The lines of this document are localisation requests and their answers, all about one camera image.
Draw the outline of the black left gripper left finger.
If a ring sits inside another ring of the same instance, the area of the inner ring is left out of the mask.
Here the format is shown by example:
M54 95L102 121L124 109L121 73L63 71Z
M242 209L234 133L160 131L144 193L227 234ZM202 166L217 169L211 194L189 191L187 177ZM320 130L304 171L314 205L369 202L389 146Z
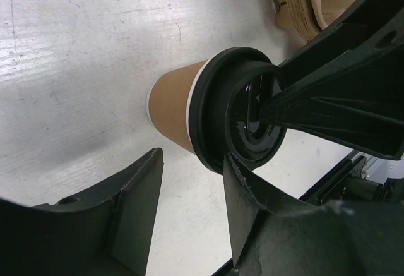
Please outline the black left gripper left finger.
M1 200L2 275L144 275L163 151L50 205Z

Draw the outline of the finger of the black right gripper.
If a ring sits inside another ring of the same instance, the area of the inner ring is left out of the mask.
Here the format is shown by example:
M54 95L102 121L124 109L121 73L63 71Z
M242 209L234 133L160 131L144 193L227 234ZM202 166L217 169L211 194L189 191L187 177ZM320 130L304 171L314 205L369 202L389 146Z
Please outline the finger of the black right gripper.
M283 96L401 96L403 0L356 0L280 74Z
M403 158L403 49L346 53L262 105L262 121Z

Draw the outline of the black cup lid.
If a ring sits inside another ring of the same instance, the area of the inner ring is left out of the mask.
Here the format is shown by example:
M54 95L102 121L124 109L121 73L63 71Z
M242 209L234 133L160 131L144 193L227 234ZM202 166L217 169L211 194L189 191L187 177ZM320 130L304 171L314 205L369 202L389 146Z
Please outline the black cup lid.
M225 49L202 65L187 100L187 130L206 168L222 174L227 152L250 169L277 153L287 130L258 118L261 103L283 88L276 69L251 47Z

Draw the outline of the brown paper cup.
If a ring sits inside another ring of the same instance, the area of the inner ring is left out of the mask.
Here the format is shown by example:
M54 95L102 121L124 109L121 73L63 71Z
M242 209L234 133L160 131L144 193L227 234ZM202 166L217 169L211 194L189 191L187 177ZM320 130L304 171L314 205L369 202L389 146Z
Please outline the brown paper cup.
M146 100L146 111L154 128L170 141L194 153L187 130L187 103L191 87L205 61L159 77Z

